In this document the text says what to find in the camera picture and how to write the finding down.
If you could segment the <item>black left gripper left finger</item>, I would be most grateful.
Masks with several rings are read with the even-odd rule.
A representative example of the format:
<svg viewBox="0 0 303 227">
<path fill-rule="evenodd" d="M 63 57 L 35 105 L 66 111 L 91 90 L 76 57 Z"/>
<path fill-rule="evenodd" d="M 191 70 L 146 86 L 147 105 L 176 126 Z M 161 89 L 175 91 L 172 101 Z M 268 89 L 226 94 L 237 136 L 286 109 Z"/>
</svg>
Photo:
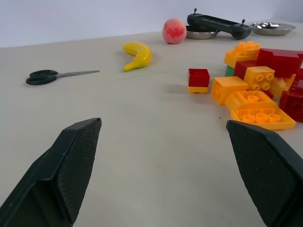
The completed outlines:
<svg viewBox="0 0 303 227">
<path fill-rule="evenodd" d="M 102 121 L 65 128 L 0 207 L 0 227 L 73 227 L 88 187 Z"/>
</svg>

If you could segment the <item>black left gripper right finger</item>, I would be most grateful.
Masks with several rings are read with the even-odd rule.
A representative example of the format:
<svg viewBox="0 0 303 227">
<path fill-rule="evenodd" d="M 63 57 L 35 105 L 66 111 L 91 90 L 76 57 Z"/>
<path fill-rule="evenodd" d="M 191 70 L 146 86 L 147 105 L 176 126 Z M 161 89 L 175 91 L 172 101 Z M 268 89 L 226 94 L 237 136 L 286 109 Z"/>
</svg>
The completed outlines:
<svg viewBox="0 0 303 227">
<path fill-rule="evenodd" d="M 244 185 L 267 227 L 303 227 L 303 159 L 276 132 L 226 124 Z"/>
</svg>

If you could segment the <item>yellow flat block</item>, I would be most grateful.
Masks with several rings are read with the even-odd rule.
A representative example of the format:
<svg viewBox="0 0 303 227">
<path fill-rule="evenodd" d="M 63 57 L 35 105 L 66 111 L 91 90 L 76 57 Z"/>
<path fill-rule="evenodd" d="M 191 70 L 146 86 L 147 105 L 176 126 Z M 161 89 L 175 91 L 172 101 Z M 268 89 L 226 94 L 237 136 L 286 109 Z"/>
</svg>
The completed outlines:
<svg viewBox="0 0 303 227">
<path fill-rule="evenodd" d="M 296 125 L 296 121 L 280 108 L 232 110 L 231 118 L 272 131 L 293 129 Z"/>
</svg>

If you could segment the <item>yellow curved block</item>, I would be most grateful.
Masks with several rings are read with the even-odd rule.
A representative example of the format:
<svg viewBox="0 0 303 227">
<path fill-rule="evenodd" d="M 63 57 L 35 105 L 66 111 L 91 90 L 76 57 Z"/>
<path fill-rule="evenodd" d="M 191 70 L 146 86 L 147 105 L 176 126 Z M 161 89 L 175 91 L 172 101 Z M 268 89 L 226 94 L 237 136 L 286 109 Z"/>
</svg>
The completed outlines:
<svg viewBox="0 0 303 227">
<path fill-rule="evenodd" d="M 230 112 L 241 109 L 278 108 L 277 103 L 263 91 L 236 91 L 227 96 L 224 104 Z"/>
</svg>

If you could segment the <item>dark red block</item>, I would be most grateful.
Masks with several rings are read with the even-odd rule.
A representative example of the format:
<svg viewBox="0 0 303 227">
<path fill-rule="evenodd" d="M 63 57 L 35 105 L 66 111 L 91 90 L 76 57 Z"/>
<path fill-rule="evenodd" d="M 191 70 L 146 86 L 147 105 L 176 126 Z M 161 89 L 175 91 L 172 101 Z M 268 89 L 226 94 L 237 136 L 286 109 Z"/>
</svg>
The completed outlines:
<svg viewBox="0 0 303 227">
<path fill-rule="evenodd" d="M 279 107 L 296 122 L 303 123 L 303 79 L 294 81 L 288 91 L 283 91 Z"/>
</svg>

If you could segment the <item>yellow square block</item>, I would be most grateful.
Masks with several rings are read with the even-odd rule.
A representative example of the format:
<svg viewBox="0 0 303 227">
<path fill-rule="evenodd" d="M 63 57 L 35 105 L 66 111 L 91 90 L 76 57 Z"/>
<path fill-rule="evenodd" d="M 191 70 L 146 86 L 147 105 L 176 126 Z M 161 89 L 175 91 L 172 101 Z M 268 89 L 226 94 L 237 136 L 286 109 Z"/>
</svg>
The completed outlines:
<svg viewBox="0 0 303 227">
<path fill-rule="evenodd" d="M 249 85 L 239 77 L 217 77 L 213 79 L 211 96 L 218 105 L 223 105 L 227 96 L 236 91 L 246 91 Z"/>
</svg>

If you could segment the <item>yellow studded block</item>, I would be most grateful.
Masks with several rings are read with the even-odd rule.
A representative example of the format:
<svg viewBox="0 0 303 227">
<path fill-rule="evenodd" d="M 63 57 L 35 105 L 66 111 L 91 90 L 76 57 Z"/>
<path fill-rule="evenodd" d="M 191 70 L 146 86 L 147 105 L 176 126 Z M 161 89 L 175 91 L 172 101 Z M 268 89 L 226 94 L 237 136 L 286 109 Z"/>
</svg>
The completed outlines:
<svg viewBox="0 0 303 227">
<path fill-rule="evenodd" d="M 271 87 L 275 77 L 275 71 L 267 66 L 248 67 L 244 76 L 244 82 L 250 91 L 266 91 Z"/>
</svg>

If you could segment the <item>large red block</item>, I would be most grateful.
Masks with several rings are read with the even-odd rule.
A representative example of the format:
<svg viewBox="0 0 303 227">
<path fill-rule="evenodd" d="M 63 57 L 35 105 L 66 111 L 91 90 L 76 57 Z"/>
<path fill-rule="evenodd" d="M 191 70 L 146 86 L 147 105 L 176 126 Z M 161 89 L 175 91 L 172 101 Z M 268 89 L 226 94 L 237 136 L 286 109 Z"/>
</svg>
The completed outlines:
<svg viewBox="0 0 303 227">
<path fill-rule="evenodd" d="M 257 66 L 267 66 L 275 71 L 277 78 L 291 78 L 297 74 L 303 63 L 303 51 L 261 48 L 256 60 Z"/>
</svg>

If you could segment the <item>red and yellow brick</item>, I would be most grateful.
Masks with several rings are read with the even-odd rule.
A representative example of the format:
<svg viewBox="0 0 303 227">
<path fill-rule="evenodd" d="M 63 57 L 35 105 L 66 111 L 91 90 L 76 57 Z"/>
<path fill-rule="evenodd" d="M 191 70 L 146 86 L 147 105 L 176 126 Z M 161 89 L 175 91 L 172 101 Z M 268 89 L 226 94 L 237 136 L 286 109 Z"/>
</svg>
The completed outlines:
<svg viewBox="0 0 303 227">
<path fill-rule="evenodd" d="M 208 92 L 210 75 L 207 69 L 188 69 L 189 93 L 205 94 Z"/>
</svg>

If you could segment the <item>yellow stacked block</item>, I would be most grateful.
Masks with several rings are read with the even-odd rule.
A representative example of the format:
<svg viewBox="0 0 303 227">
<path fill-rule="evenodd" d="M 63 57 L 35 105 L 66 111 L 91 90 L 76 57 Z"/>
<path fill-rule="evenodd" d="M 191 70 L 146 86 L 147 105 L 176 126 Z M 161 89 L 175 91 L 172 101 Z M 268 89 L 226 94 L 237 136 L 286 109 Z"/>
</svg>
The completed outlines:
<svg viewBox="0 0 303 227">
<path fill-rule="evenodd" d="M 235 47 L 225 53 L 224 63 L 231 68 L 239 61 L 255 61 L 260 51 L 260 44 L 253 41 L 240 42 Z"/>
</svg>

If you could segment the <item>yellow toy banana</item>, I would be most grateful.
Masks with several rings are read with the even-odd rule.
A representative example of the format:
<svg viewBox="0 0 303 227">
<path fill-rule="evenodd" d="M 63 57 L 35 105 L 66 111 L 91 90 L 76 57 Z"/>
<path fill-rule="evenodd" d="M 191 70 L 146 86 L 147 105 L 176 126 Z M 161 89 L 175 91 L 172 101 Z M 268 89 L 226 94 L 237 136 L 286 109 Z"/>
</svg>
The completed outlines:
<svg viewBox="0 0 303 227">
<path fill-rule="evenodd" d="M 146 67 L 152 59 L 151 49 L 140 42 L 129 42 L 123 45 L 123 50 L 132 56 L 134 59 L 129 64 L 123 67 L 124 71 L 132 71 Z"/>
</svg>

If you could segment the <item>steel plate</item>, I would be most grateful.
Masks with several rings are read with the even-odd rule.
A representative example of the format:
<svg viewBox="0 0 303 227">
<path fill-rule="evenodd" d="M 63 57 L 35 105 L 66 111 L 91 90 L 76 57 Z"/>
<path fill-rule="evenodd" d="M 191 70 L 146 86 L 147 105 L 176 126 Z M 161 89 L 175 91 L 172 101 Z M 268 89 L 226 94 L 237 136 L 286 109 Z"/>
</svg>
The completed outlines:
<svg viewBox="0 0 303 227">
<path fill-rule="evenodd" d="M 284 36 L 294 29 L 296 26 L 284 23 L 273 22 L 257 22 L 250 25 L 253 33 L 265 36 Z"/>
<path fill-rule="evenodd" d="M 211 30 L 203 27 L 195 27 L 195 26 L 186 26 L 187 34 L 186 38 L 194 39 L 194 40 L 208 40 L 215 38 L 219 31 Z"/>
</svg>

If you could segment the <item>black remote controller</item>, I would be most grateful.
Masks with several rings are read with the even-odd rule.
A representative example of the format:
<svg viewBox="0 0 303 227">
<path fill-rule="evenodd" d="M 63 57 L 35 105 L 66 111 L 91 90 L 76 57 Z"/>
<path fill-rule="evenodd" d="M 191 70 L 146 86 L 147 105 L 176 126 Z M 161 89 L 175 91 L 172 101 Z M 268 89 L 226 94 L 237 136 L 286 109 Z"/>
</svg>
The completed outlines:
<svg viewBox="0 0 303 227">
<path fill-rule="evenodd" d="M 203 15 L 196 12 L 188 15 L 187 23 L 192 29 L 203 32 L 225 32 L 229 33 L 234 39 L 240 40 L 248 37 L 252 29 L 245 25 L 245 19 L 237 23 L 209 15 Z"/>
</svg>

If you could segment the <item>pink toy peach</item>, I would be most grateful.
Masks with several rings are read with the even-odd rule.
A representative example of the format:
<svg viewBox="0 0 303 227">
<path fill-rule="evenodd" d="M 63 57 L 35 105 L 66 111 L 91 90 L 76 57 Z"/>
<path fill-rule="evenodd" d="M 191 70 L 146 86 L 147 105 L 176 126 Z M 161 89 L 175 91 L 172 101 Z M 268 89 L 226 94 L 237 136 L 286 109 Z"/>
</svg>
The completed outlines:
<svg viewBox="0 0 303 227">
<path fill-rule="evenodd" d="M 186 37 L 187 29 L 185 24 L 178 18 L 168 19 L 163 26 L 162 36 L 168 44 L 179 44 Z"/>
</svg>

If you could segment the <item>black handled scissors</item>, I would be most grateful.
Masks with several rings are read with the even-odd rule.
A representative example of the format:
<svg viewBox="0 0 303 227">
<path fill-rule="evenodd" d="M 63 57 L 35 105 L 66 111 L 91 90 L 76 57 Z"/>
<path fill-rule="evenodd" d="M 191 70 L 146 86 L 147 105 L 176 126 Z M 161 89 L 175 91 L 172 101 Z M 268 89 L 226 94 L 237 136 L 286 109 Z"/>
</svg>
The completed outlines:
<svg viewBox="0 0 303 227">
<path fill-rule="evenodd" d="M 92 71 L 79 71 L 79 72 L 68 72 L 68 73 L 59 73 L 54 70 L 39 70 L 29 74 L 29 78 L 26 79 L 28 85 L 45 85 L 57 80 L 59 77 L 70 77 L 70 76 L 79 76 L 97 73 L 99 70 Z"/>
</svg>

